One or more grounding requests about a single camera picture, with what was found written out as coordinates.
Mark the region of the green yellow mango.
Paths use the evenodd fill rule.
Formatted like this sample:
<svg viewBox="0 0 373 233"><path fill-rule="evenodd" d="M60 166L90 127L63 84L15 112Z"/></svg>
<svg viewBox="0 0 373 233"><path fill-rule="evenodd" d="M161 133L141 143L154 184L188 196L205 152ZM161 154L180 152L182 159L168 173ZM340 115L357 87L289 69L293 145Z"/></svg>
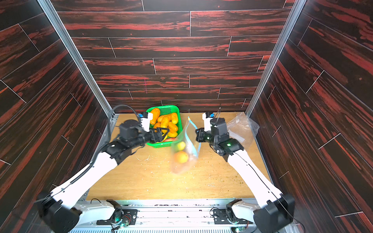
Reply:
<svg viewBox="0 0 373 233"><path fill-rule="evenodd" d="M186 142L184 141L178 142L176 145L176 149L178 151L183 151L185 148L186 148Z"/></svg>

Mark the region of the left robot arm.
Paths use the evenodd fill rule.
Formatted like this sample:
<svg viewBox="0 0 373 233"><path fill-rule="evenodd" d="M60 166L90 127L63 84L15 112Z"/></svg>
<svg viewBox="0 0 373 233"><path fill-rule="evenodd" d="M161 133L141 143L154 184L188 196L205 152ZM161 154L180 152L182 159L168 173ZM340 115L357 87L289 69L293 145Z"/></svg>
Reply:
<svg viewBox="0 0 373 233"><path fill-rule="evenodd" d="M78 205L78 201L98 180L133 155L133 149L162 142L169 131L126 120L119 126L118 136L103 145L87 166L50 193L39 193L36 204L40 218L55 233L68 233L78 225L94 221L106 221L116 228L123 226L128 218L116 201L86 205Z"/></svg>

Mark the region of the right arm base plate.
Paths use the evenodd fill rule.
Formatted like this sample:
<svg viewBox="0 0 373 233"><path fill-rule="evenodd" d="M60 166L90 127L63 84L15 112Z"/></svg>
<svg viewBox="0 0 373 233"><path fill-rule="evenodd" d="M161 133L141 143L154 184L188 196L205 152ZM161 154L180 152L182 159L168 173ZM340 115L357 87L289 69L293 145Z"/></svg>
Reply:
<svg viewBox="0 0 373 233"><path fill-rule="evenodd" d="M252 222L247 221L245 219L230 220L228 218L228 214L226 213L226 209L219 209L219 208L213 207L213 208L210 209L209 213L212 216L215 225L223 225L223 224L231 224L231 225L252 224Z"/></svg>

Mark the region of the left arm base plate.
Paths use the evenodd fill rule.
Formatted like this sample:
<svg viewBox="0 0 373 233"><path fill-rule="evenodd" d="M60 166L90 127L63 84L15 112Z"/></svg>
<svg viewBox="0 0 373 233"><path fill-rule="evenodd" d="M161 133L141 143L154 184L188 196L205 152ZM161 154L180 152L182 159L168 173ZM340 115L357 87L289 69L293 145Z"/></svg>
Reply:
<svg viewBox="0 0 373 233"><path fill-rule="evenodd" d="M135 225L137 221L138 210L137 209L122 209L115 210L113 215L107 220L98 220L96 225L107 225L107 226L120 226L127 227L129 225Z"/></svg>

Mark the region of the clear zip-top bag blue zipper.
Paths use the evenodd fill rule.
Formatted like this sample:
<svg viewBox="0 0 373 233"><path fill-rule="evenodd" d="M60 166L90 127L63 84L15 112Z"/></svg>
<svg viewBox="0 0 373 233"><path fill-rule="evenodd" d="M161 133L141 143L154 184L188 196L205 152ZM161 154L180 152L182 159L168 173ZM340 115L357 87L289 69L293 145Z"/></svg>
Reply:
<svg viewBox="0 0 373 233"><path fill-rule="evenodd" d="M183 127L182 132L176 137L171 144L172 146L172 157L171 157L171 172L174 174L182 174L187 172L188 170L192 169L195 164L198 162L199 153L201 149L201 143L197 142L196 140L196 133L197 126L195 123L190 119L187 118L187 122ZM178 152L176 149L176 145L178 142L184 141L186 142L186 148L183 150L189 155L189 160L184 164L179 164L174 160L174 154Z"/></svg>

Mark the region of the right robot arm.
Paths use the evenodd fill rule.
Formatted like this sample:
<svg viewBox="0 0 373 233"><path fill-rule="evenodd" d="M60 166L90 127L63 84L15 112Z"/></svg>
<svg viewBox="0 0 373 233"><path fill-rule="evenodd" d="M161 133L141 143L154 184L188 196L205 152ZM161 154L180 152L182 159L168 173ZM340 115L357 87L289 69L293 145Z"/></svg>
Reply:
<svg viewBox="0 0 373 233"><path fill-rule="evenodd" d="M207 142L233 167L257 201L257 205L236 199L226 205L227 219L232 224L246 220L262 233L276 233L294 220L295 199L275 187L257 168L237 138L231 138L224 118L203 114L204 127L196 130L196 140Z"/></svg>

